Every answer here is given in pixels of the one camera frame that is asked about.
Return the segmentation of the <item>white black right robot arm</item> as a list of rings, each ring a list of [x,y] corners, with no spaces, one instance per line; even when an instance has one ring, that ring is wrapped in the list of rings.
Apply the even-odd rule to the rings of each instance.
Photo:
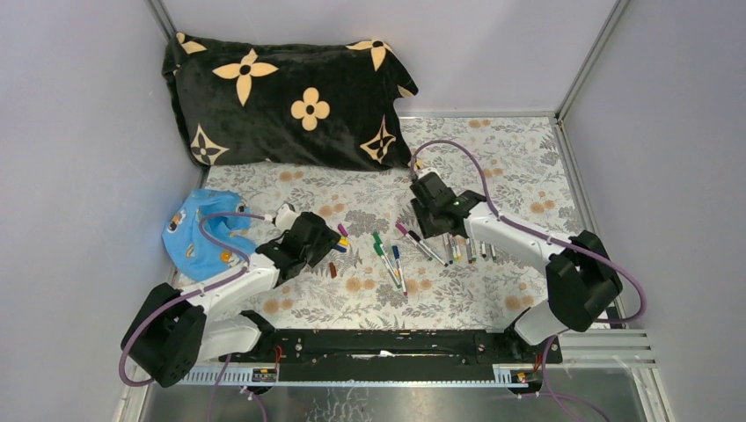
[[[555,237],[521,219],[501,215],[474,191],[455,194],[434,171],[413,179],[411,205],[425,237],[448,233],[497,247],[545,276],[547,297],[507,329],[506,354],[525,362],[540,343],[563,331],[586,331],[622,291],[607,265],[600,238],[584,230]]]

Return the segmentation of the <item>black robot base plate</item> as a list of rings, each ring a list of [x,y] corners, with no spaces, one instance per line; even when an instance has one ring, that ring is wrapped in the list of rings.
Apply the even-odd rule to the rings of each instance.
[[[498,367],[563,361],[559,342],[521,346],[484,330],[290,330],[265,333],[234,363],[278,369],[282,382],[496,382]]]

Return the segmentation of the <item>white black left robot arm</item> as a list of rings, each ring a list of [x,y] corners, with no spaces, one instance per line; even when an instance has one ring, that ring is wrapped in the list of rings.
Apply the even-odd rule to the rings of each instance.
[[[339,248],[341,235],[319,215],[288,205],[267,220],[281,235],[252,254],[237,251],[237,265],[184,289],[162,283],[150,291],[121,341],[118,370],[126,385],[171,387],[203,361],[270,355],[273,339],[258,319],[228,311],[316,266]]]

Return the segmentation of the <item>bundle of coloured marker pens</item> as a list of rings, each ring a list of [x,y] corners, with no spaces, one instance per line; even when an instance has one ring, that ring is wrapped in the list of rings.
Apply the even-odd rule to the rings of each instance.
[[[413,299],[434,286],[434,275],[452,265],[434,245],[416,231],[396,223],[393,236],[381,230],[370,234],[371,249],[377,271],[396,294]]]

